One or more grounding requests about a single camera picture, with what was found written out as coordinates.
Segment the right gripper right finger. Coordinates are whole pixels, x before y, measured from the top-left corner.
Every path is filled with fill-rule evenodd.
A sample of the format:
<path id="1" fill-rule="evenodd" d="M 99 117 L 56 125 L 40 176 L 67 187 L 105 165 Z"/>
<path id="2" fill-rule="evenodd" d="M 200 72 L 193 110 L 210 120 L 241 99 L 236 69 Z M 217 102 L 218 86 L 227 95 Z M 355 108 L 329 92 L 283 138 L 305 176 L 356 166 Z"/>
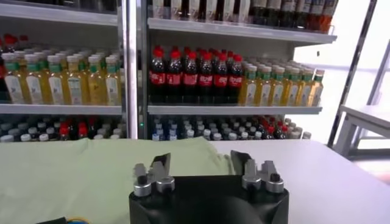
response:
<path id="1" fill-rule="evenodd" d="M 283 193 L 284 181 L 273 161 L 264 161 L 258 169 L 257 162 L 248 153 L 232 150 L 230 157 L 235 173 L 241 175 L 241 184 L 245 190 L 265 189 L 272 194 Z"/>

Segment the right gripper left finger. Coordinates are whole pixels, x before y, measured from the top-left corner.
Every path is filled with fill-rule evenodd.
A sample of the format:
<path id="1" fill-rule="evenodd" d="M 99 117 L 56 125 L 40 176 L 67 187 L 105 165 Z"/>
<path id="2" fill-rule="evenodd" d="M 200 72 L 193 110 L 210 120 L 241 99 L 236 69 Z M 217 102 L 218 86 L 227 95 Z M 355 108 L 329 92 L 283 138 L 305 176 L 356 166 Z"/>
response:
<path id="1" fill-rule="evenodd" d="M 175 178 L 170 176 L 171 154 L 155 156 L 149 170 L 143 163 L 135 164 L 133 175 L 133 195 L 136 197 L 151 196 L 153 191 L 165 194 L 176 188 Z"/>

